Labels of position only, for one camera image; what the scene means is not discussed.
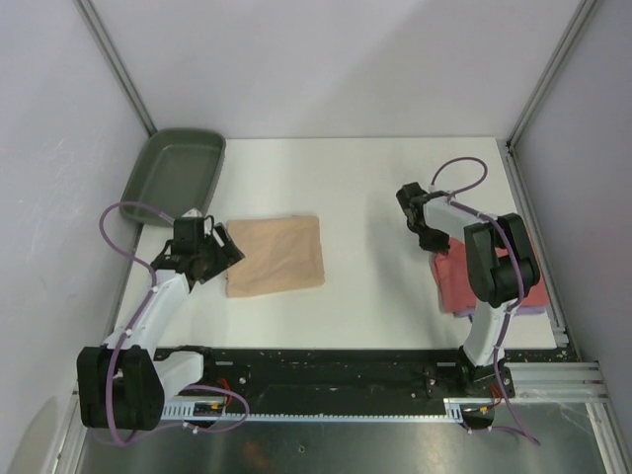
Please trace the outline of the beige t shirt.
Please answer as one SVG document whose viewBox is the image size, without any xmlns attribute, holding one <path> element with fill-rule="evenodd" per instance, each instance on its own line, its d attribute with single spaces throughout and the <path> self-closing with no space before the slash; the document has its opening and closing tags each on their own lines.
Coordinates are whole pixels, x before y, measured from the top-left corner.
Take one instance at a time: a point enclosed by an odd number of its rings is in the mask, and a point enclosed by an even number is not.
<svg viewBox="0 0 632 474">
<path fill-rule="evenodd" d="M 231 220 L 228 233 L 244 254 L 227 271 L 228 297 L 254 297 L 325 283 L 318 217 Z"/>
</svg>

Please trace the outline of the pink t shirt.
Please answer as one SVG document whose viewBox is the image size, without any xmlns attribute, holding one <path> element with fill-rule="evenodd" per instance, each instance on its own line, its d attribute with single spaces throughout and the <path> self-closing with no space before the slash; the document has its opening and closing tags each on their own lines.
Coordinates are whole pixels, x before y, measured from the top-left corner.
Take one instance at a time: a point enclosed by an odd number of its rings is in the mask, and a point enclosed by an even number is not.
<svg viewBox="0 0 632 474">
<path fill-rule="evenodd" d="M 467 307 L 476 306 L 476 297 L 472 291 L 467 274 L 465 245 L 456 239 L 449 239 L 449 251 L 446 255 L 434 254 L 431 270 L 438 289 L 440 308 L 454 313 Z M 532 287 L 520 306 L 548 306 L 544 280 Z"/>
</svg>

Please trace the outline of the lilac t shirt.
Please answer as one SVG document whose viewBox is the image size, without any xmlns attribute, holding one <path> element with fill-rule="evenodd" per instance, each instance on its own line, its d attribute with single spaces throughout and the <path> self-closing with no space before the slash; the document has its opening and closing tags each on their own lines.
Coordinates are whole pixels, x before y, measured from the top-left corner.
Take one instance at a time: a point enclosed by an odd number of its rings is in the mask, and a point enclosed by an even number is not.
<svg viewBox="0 0 632 474">
<path fill-rule="evenodd" d="M 537 315 L 537 314 L 544 313 L 546 310 L 547 310 L 546 306 L 520 306 L 517 309 L 515 314 L 518 316 Z M 465 318 L 468 318 L 469 320 L 472 320 L 474 313 L 475 313 L 474 307 L 467 307 L 463 310 L 454 312 L 453 315 L 457 318 L 465 317 Z"/>
</svg>

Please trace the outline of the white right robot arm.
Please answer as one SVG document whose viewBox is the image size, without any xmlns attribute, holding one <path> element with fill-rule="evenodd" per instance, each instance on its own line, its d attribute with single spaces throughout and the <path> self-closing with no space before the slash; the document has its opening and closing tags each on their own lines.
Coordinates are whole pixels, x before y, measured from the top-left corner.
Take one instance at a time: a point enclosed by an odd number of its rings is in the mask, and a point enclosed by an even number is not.
<svg viewBox="0 0 632 474">
<path fill-rule="evenodd" d="M 455 383 L 463 394 L 478 396 L 491 384 L 487 367 L 503 357 L 509 319 L 540 281 L 524 221 L 516 213 L 488 215 L 417 183 L 403 186 L 396 199 L 421 249 L 446 253 L 451 238 L 465 247 L 468 286 L 476 306 L 460 348 L 466 364 L 455 371 Z"/>
</svg>

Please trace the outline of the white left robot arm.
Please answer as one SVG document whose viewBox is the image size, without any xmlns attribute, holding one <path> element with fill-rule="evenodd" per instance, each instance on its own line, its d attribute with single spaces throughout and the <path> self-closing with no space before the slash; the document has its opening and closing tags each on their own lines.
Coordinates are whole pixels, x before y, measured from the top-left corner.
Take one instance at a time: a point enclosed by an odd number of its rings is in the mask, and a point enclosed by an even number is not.
<svg viewBox="0 0 632 474">
<path fill-rule="evenodd" d="M 243 260 L 243 252 L 222 223 L 181 217 L 173 236 L 151 263 L 145 295 L 134 312 L 97 347 L 77 357 L 81 420 L 93 429 L 151 431 L 166 401 L 187 387 L 211 392 L 218 371 L 201 354 L 177 351 L 162 361 L 154 356 L 172 316 L 196 285 Z"/>
</svg>

